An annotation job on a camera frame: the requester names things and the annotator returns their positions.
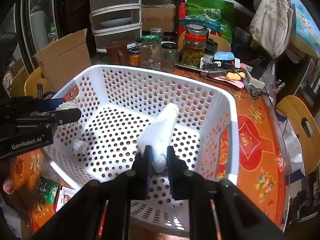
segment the yellow cloth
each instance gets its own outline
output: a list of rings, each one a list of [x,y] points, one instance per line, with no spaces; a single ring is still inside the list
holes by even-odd
[[[245,74],[243,72],[238,72],[238,73],[229,72],[228,75],[226,76],[226,79],[240,81],[241,77],[245,78]]]

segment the brown mug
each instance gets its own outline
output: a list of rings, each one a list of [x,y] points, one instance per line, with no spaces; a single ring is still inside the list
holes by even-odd
[[[116,41],[106,45],[109,64],[129,66],[127,42]]]

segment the red lid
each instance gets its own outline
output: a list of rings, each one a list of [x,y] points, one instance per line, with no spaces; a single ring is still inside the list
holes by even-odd
[[[189,41],[199,41],[199,42],[206,42],[206,40],[207,40],[207,38],[205,36],[191,34],[191,33],[186,33],[184,38]]]

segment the mug handle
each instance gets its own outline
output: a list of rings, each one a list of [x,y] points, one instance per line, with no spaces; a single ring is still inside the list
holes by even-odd
[[[118,50],[118,59],[119,59],[120,65],[124,66],[124,55],[121,50]]]

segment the stacked storage drawer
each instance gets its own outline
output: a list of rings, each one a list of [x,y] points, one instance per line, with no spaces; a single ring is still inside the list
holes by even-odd
[[[141,0],[90,0],[91,30],[97,51],[106,52],[105,45],[126,41],[135,46],[142,35]]]

